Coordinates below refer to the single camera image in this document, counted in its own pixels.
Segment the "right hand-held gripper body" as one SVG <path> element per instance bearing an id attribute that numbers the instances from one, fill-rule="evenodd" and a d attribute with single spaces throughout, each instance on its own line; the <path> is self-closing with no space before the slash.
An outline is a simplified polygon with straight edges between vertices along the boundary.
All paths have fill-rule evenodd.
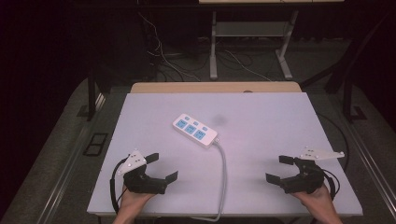
<path id="1" fill-rule="evenodd" d="M 301 191 L 313 193 L 323 185 L 324 180 L 327 180 L 331 188 L 330 194 L 336 194 L 337 189 L 333 179 L 329 177 L 329 172 L 320 168 L 317 165 L 317 161 L 344 157 L 344 152 L 330 152 L 327 150 L 306 147 L 297 157 L 293 157 L 293 165 L 297 166 L 299 174 L 280 179 L 279 185 L 286 193 Z"/>

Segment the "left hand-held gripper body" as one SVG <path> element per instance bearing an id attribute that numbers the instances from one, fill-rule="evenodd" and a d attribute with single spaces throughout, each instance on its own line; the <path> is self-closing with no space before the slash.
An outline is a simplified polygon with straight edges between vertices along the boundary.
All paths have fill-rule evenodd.
<path id="1" fill-rule="evenodd" d="M 134 150 L 121 160 L 117 175 L 123 177 L 124 186 L 131 192 L 164 194 L 167 188 L 166 181 L 146 174 L 146 157 L 139 150 Z"/>

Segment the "white power strip blue sockets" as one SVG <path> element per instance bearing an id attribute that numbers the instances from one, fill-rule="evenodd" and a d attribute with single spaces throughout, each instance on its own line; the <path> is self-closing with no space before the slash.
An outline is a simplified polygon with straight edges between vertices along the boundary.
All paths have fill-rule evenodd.
<path id="1" fill-rule="evenodd" d="M 218 140 L 219 134 L 215 130 L 188 114 L 178 116 L 172 126 L 192 142 L 204 148 L 210 148 Z"/>

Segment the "person's left hand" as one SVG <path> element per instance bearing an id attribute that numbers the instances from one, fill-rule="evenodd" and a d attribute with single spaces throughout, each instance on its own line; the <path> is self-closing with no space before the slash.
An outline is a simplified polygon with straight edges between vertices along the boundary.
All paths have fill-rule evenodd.
<path id="1" fill-rule="evenodd" d="M 137 217 L 152 197 L 154 194 L 135 193 L 123 187 L 118 215 Z"/>

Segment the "person's right hand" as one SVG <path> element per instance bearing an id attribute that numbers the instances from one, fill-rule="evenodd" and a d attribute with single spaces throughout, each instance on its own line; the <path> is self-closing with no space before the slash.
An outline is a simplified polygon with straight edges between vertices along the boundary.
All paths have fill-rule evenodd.
<path id="1" fill-rule="evenodd" d="M 330 192 L 325 185 L 316 189 L 313 193 L 304 191 L 292 193 L 309 213 L 317 219 L 329 217 L 335 214 Z"/>

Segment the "black metal stand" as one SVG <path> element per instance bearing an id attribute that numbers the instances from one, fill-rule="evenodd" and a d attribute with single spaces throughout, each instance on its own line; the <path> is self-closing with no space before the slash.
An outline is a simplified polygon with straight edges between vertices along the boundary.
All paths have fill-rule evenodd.
<path id="1" fill-rule="evenodd" d="M 343 115 L 346 120 L 352 123 L 354 120 L 366 119 L 365 114 L 361 108 L 352 104 L 352 91 L 353 91 L 353 76 L 349 75 L 344 83 L 343 95 Z"/>
<path id="2" fill-rule="evenodd" d="M 87 121 L 91 121 L 96 112 L 96 86 L 93 70 L 88 72 L 87 77 L 87 87 L 88 87 L 88 103 L 83 105 L 78 111 L 79 117 L 84 117 Z"/>

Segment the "aluminium floor rail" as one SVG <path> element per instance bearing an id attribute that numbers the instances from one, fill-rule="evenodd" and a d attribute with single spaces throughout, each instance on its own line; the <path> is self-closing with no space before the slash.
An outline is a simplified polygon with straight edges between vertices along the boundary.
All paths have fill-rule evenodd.
<path id="1" fill-rule="evenodd" d="M 344 126 L 382 200 L 396 219 L 396 133 L 387 125 L 372 125 L 369 121 L 346 121 Z"/>
<path id="2" fill-rule="evenodd" d="M 49 193 L 35 224 L 50 224 L 77 167 L 85 141 L 92 128 L 89 106 L 101 109 L 106 97 L 99 93 L 73 93 L 37 160 L 42 175 L 48 178 Z"/>

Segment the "grey metal table frame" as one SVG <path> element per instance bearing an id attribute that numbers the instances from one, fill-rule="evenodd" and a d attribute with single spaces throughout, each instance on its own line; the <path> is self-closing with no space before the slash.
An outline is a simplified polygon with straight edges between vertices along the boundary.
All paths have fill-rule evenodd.
<path id="1" fill-rule="evenodd" d="M 291 80 L 292 74 L 285 54 L 298 15 L 299 11 L 294 10 L 287 21 L 219 21 L 217 12 L 214 11 L 211 22 L 209 78 L 211 80 L 219 78 L 216 55 L 216 39 L 218 37 L 281 37 L 282 45 L 276 50 L 276 58 L 284 78 Z"/>

